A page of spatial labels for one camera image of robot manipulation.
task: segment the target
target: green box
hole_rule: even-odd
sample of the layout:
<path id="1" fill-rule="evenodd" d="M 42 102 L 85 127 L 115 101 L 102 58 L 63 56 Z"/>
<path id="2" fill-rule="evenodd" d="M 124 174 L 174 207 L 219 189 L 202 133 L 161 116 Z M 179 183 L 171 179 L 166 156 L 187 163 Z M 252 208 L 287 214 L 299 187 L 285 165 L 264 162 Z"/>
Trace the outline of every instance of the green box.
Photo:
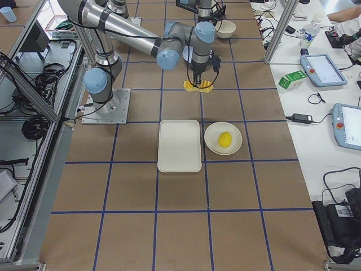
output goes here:
<path id="1" fill-rule="evenodd" d="M 302 84 L 305 78 L 306 75 L 302 71 L 296 71 L 283 76 L 278 84 L 284 89 L 291 89 Z"/>

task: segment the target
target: white label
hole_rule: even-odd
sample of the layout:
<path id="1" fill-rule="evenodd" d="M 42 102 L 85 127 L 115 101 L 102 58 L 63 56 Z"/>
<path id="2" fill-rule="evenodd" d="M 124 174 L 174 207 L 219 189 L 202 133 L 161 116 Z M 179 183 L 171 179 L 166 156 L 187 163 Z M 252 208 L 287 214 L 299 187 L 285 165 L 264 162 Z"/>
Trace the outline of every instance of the white label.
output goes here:
<path id="1" fill-rule="evenodd" d="M 339 217 L 353 217 L 351 208 L 347 206 L 336 205 L 336 211 Z"/>

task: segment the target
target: power adapter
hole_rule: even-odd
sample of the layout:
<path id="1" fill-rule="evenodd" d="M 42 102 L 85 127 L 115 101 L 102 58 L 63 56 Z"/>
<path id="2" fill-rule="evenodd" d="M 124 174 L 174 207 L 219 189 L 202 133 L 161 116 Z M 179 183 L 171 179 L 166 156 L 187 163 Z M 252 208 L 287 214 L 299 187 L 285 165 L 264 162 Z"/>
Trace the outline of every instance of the power adapter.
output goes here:
<path id="1" fill-rule="evenodd" d="M 290 27 L 289 25 L 287 25 L 285 31 L 289 34 L 293 34 L 296 30 L 293 27 Z"/>
<path id="2" fill-rule="evenodd" d="M 286 119 L 293 121 L 294 123 L 311 124 L 314 122 L 311 115 L 296 114 L 296 113 L 294 113 L 290 117 L 286 117 Z"/>

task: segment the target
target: white plate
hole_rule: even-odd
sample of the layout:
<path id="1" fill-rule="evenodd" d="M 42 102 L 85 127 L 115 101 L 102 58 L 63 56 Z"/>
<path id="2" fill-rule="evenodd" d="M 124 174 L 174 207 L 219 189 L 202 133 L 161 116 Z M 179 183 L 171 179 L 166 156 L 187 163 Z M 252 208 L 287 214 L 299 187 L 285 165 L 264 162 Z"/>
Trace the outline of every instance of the white plate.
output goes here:
<path id="1" fill-rule="evenodd" d="M 232 143 L 227 148 L 223 148 L 218 144 L 218 138 L 224 132 L 229 132 L 232 136 Z M 207 147 L 216 154 L 229 155 L 234 154 L 241 147 L 242 134 L 233 124 L 224 122 L 213 123 L 206 129 L 204 141 Z"/>
<path id="2" fill-rule="evenodd" d="M 201 168 L 201 141 L 198 121 L 163 120 L 159 128 L 159 171 L 198 172 Z"/>

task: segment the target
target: person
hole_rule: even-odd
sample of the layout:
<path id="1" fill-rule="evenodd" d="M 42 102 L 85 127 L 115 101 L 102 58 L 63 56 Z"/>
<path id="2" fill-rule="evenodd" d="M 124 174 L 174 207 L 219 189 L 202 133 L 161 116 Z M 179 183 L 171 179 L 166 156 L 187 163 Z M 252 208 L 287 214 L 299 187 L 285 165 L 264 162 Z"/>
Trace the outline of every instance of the person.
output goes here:
<path id="1" fill-rule="evenodd" d="M 337 22 L 336 31 L 339 36 L 347 34 L 352 36 L 361 28 L 361 6 L 355 6 L 341 10 L 335 13 L 328 14 L 330 21 Z M 361 57 L 361 39 L 345 46 L 348 55 L 356 60 Z"/>

